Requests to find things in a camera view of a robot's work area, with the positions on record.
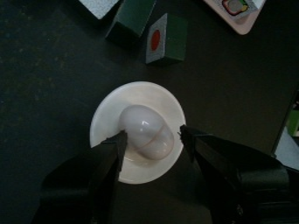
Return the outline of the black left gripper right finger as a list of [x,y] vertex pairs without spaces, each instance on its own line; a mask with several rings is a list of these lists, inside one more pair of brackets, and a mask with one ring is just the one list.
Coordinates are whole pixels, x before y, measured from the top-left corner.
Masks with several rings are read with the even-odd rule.
[[299,224],[299,171],[186,125],[181,137],[210,192],[213,224]]

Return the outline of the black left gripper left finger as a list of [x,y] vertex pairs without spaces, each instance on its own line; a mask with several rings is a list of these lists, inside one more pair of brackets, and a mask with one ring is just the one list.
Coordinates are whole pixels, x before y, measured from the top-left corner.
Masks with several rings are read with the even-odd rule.
[[31,224],[113,223],[126,149],[127,133],[121,131],[47,175]]

